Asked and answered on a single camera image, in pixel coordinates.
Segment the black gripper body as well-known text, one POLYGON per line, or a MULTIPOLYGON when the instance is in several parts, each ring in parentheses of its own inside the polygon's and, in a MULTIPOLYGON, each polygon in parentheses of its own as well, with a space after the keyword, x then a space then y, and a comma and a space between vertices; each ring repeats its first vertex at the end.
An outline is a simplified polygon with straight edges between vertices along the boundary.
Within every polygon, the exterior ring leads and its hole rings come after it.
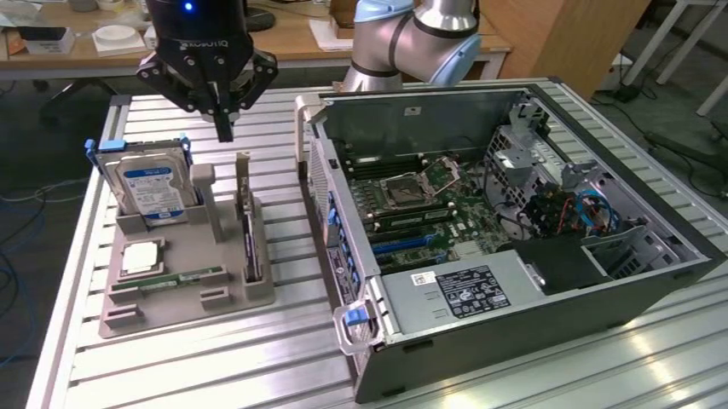
POLYGON ((183 55, 203 63, 207 78, 221 94, 237 89, 234 80, 254 54, 242 1, 148 1, 156 33, 155 52, 174 67, 183 55))

